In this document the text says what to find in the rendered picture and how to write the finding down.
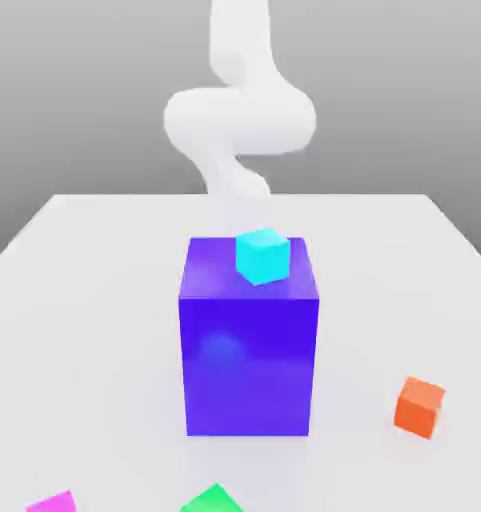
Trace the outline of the small green cube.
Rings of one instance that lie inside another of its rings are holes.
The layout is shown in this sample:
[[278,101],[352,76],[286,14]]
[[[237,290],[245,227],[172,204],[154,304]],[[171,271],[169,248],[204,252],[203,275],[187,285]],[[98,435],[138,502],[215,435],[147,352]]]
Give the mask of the small green cube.
[[180,512],[244,512],[219,484],[215,483],[184,504]]

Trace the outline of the small cyan cube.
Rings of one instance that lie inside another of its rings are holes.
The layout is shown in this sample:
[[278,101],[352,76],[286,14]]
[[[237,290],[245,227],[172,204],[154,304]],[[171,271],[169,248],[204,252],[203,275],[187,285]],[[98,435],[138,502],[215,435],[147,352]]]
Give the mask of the small cyan cube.
[[271,228],[235,238],[235,269],[253,286],[284,280],[289,276],[290,240]]

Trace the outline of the small orange cube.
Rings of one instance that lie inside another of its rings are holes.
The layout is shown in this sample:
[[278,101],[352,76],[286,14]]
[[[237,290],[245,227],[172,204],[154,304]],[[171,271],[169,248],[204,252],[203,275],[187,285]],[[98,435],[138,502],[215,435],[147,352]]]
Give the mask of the small orange cube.
[[445,394],[440,386],[408,377],[397,399],[394,425],[430,440]]

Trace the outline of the large purple box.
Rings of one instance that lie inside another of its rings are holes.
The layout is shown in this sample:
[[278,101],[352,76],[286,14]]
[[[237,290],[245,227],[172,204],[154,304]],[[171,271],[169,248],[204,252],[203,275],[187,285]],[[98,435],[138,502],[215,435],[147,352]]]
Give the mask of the large purple box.
[[309,432],[319,293],[306,243],[288,278],[254,286],[231,238],[190,240],[178,297],[190,436]]

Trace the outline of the small magenta cube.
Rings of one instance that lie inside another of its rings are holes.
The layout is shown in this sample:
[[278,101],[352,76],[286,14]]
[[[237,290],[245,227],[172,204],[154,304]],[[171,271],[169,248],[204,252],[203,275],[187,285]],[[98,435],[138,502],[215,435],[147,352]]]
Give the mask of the small magenta cube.
[[76,512],[72,492],[66,490],[26,507],[25,512]]

